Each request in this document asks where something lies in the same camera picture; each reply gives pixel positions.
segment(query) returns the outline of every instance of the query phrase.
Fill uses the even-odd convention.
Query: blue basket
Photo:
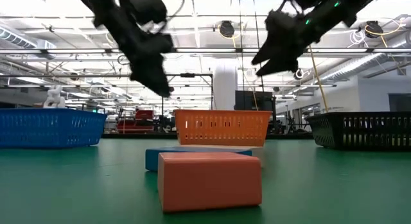
[[[0,148],[98,144],[107,115],[66,108],[0,109]]]

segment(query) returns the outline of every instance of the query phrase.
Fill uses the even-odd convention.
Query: orange block
[[[237,153],[160,153],[157,183],[164,212],[262,202],[259,159]]]

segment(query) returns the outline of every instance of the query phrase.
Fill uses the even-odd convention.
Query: ceiling
[[[167,6],[169,15],[174,14],[181,4],[181,0],[163,0]],[[259,84],[260,79],[254,76],[259,66],[252,66],[250,61],[252,53],[231,54],[227,53],[204,53],[196,54],[198,48],[259,48],[264,43],[267,32],[264,20],[271,9],[276,9],[282,0],[186,0],[181,11],[168,24],[167,32],[173,35],[176,47],[193,48],[192,53],[174,53],[166,55],[164,69],[168,74],[196,73],[211,74],[216,64],[225,59],[238,59],[239,84],[243,84],[243,77],[249,84]],[[346,28],[339,24],[330,32],[326,33],[318,44],[313,47],[362,47],[365,43],[370,46],[381,44],[380,39],[365,38],[358,44],[355,40],[360,39],[354,33],[359,26],[364,26],[366,21],[379,21],[385,32],[397,30],[387,35],[387,40],[406,31],[411,22],[407,16],[411,14],[409,0],[377,0],[358,13],[358,20],[352,28]],[[294,13],[291,5],[286,4],[283,11]],[[96,49],[116,48],[110,35],[105,28],[96,29],[93,24],[92,12],[83,5],[80,0],[0,0],[0,27],[15,29],[23,37],[32,40],[46,40],[59,49]],[[218,29],[221,21],[232,21],[238,36],[234,41],[222,37]],[[0,49],[15,49],[0,41]],[[34,55],[7,55],[8,60],[24,63],[30,68],[36,68],[44,73],[51,74],[87,74],[98,75],[99,78],[79,78],[72,81],[70,78],[53,78],[64,85],[84,85],[80,88],[82,93],[98,96],[100,99],[112,99],[110,92],[103,92],[100,88],[87,87],[93,83],[104,85],[118,85],[122,89],[117,94],[127,94],[132,99],[127,103],[144,103],[147,107],[161,104],[161,98],[137,82],[130,82],[127,77],[104,78],[112,74],[128,74],[130,70],[127,65],[118,61],[120,54],[87,55],[87,54],[61,54],[54,59],[47,60]],[[346,60],[345,56],[321,55],[315,57],[315,63],[320,72],[327,71],[331,66]],[[308,56],[298,59],[299,66],[310,73],[313,67],[312,59]],[[33,71],[25,71],[24,74],[34,74]],[[186,108],[209,108],[211,102],[211,78],[194,77],[181,78],[172,77],[170,85],[175,86],[171,100],[167,103],[170,108],[175,106]],[[269,85],[295,84],[291,73],[280,73],[265,76],[265,90],[272,90]]]

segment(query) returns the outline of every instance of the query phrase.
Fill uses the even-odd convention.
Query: black basket
[[[325,148],[411,150],[411,112],[330,112],[306,120]]]

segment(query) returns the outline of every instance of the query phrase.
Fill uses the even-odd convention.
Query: blue block
[[[230,152],[251,156],[251,150],[237,150],[230,148],[197,148],[197,147],[165,147],[150,148],[146,150],[146,169],[157,171],[159,165],[159,153],[184,153],[184,152]]]

